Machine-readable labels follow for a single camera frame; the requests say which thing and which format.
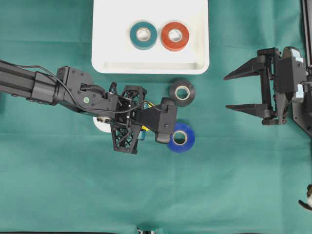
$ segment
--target green cloth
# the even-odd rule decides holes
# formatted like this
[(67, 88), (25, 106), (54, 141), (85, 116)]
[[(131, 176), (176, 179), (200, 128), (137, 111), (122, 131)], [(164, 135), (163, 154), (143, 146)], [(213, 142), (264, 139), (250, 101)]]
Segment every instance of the green cloth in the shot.
[[(197, 137), (184, 154), (156, 144), (150, 132), (138, 155), (115, 153), (90, 117), (1, 94), (0, 230), (311, 233), (312, 214), (297, 203), (311, 182), (311, 139), (291, 120), (266, 127), (227, 110), (261, 102), (260, 82), (222, 79), (258, 49), (304, 52), (300, 2), (209, 1), (210, 68), (184, 76), (197, 96), (178, 110)], [(142, 85), (159, 103), (176, 76), (92, 68), (92, 10), (91, 0), (1, 0), (0, 58), (54, 72), (72, 66), (103, 87), (118, 82), (119, 91)]]

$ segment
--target teal tape roll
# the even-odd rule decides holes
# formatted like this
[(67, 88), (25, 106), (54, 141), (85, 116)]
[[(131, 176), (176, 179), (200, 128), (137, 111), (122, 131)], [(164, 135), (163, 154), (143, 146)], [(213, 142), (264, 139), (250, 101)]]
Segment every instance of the teal tape roll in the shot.
[(156, 28), (148, 22), (135, 24), (130, 31), (133, 46), (139, 50), (151, 49), (157, 40)]

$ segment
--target electrical tape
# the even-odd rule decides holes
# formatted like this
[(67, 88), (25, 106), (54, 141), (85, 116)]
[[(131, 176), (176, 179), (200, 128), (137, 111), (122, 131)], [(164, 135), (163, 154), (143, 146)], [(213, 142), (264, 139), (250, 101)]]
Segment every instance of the electrical tape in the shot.
[[(185, 141), (183, 143), (177, 143), (175, 141), (175, 134), (182, 133), (185, 136)], [(176, 123), (175, 131), (171, 135), (170, 142), (167, 147), (175, 153), (184, 153), (192, 149), (195, 144), (195, 133), (193, 129), (185, 123)]]
[[(183, 89), (187, 92), (186, 97), (178, 96), (178, 91), (180, 89)], [(178, 80), (170, 86), (169, 97), (175, 100), (177, 106), (185, 107), (194, 101), (196, 97), (196, 90), (195, 87), (187, 80)]]
[[(146, 39), (139, 39), (138, 32), (145, 31), (149, 36)], [(151, 49), (157, 41), (157, 30), (148, 22), (136, 23), (130, 31), (130, 40), (133, 46), (139, 50)]]
[[(179, 41), (173, 41), (170, 39), (170, 33), (173, 30), (177, 30), (181, 33), (181, 38)], [(189, 30), (185, 25), (179, 22), (168, 23), (161, 32), (161, 42), (163, 46), (170, 51), (178, 52), (183, 50), (185, 46), (188, 44), (190, 39)]]
[(145, 130), (141, 130), (140, 134), (137, 137), (137, 139), (138, 140), (145, 140), (145, 136), (146, 136), (146, 131)]

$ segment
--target white tape core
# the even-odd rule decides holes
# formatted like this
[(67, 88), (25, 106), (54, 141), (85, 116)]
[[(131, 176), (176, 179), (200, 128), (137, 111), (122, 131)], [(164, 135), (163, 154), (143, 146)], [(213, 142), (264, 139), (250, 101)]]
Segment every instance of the white tape core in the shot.
[(181, 41), (183, 38), (183, 34), (180, 30), (178, 29), (172, 29), (169, 32), (169, 39), (172, 42), (179, 42)]
[(139, 41), (148, 41), (151, 39), (151, 31), (148, 28), (139, 28), (136, 32), (136, 37)]
[[(181, 98), (181, 97), (178, 96), (178, 91), (181, 90), (181, 89), (183, 89), (183, 90), (185, 90), (185, 91), (187, 92), (187, 96), (186, 96), (185, 98)], [(181, 101), (187, 100), (187, 99), (190, 97), (190, 95), (191, 95), (191, 91), (190, 91), (190, 89), (189, 89), (188, 87), (186, 87), (186, 86), (179, 86), (179, 87), (177, 87), (177, 89), (175, 90), (175, 96), (176, 96), (176, 98), (179, 99), (179, 100), (181, 100)]]
[[(176, 142), (175, 137), (176, 137), (176, 135), (179, 134), (179, 133), (184, 135), (184, 142), (183, 142), (183, 143)], [(188, 140), (187, 134), (186, 134), (184, 131), (176, 131), (176, 132), (174, 133), (174, 135), (172, 136), (172, 138), (173, 138), (174, 143), (175, 143), (176, 145), (185, 145), (186, 142), (187, 142), (187, 140)]]

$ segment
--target tray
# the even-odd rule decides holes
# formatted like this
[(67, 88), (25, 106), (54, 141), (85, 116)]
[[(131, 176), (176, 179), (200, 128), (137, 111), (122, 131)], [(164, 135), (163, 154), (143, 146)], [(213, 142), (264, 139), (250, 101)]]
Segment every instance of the tray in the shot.
[[(136, 49), (131, 27), (147, 21), (158, 30), (156, 45)], [(162, 28), (172, 21), (185, 24), (190, 41), (171, 52), (161, 43)], [(210, 64), (207, 0), (94, 0), (92, 65), (100, 73), (202, 74)]]

